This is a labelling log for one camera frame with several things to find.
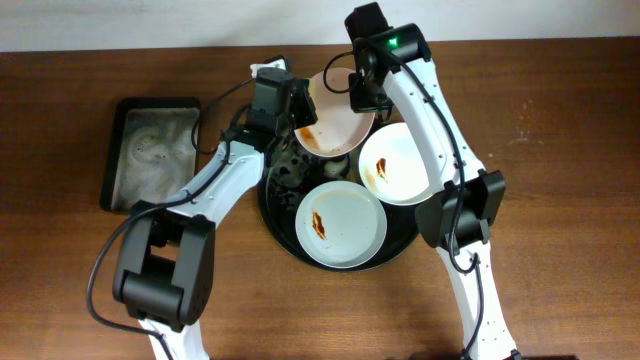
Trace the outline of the white plate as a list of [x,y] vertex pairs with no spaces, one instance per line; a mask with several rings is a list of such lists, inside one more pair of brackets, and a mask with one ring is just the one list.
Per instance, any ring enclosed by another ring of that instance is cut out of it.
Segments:
[[359,155],[364,186],[380,201],[410,206],[433,192],[422,158],[404,122],[384,126],[364,143]]

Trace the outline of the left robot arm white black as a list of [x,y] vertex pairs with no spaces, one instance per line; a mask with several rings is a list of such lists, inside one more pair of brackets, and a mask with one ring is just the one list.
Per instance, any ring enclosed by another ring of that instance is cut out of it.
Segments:
[[122,238],[112,293],[139,321],[158,359],[205,359],[199,318],[213,285],[215,233],[265,176],[283,139],[316,122],[307,79],[258,77],[198,174],[162,203],[138,202],[114,232]]

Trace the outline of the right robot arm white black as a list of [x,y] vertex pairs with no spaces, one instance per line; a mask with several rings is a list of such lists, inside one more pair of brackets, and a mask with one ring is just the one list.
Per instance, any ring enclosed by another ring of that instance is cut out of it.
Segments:
[[490,227],[506,182],[470,149],[446,103],[436,65],[419,28],[383,21],[346,26],[357,78],[352,107],[392,103],[407,124],[428,177],[417,227],[441,257],[463,325],[464,359],[518,359],[491,265]]

